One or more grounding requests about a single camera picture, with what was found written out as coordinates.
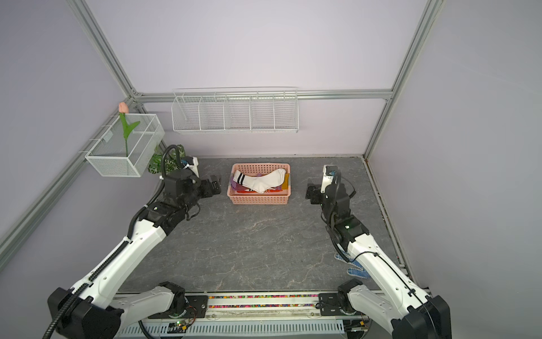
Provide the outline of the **red christmas sock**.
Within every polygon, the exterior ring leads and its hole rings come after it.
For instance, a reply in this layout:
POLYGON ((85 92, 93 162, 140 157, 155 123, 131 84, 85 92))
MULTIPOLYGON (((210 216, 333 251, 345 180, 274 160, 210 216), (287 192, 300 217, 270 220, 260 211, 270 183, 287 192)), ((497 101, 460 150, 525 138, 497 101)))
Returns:
POLYGON ((269 196, 269 195, 283 195, 283 194, 286 194, 286 192, 284 190, 276 190, 276 189, 268 189, 266 190, 265 192, 263 193, 259 193, 259 192, 256 192, 254 190, 244 190, 244 191, 234 191, 234 194, 235 195, 241 195, 241 194, 245 194, 245 195, 266 195, 266 196, 269 196))

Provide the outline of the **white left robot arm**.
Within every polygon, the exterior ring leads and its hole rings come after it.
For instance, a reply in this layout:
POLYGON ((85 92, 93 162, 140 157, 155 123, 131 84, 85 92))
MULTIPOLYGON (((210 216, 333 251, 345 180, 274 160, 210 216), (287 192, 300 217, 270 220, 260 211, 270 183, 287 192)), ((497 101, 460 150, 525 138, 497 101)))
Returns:
POLYGON ((190 210, 201 199, 221 191, 220 178, 201 179, 193 165, 163 173, 157 192, 132 217, 123 240, 71 288, 57 288, 49 296, 52 321, 44 338, 54 333, 65 338, 113 338, 126 326, 164 312, 174 318, 196 318, 185 289, 172 282, 119 301, 114 297, 154 247, 179 223, 194 219, 190 210))

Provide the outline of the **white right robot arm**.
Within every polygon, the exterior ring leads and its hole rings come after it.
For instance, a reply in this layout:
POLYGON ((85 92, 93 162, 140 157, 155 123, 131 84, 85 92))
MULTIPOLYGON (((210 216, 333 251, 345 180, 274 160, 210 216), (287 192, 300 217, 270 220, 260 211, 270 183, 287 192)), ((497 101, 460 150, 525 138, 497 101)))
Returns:
POLYGON ((348 312, 361 312, 393 338, 451 338, 448 303, 420 288, 377 244, 368 228, 350 210, 350 194, 341 182, 326 188, 310 184, 306 198, 319 205, 334 249, 348 263, 360 264, 382 291, 377 295, 361 281, 341 285, 348 312))

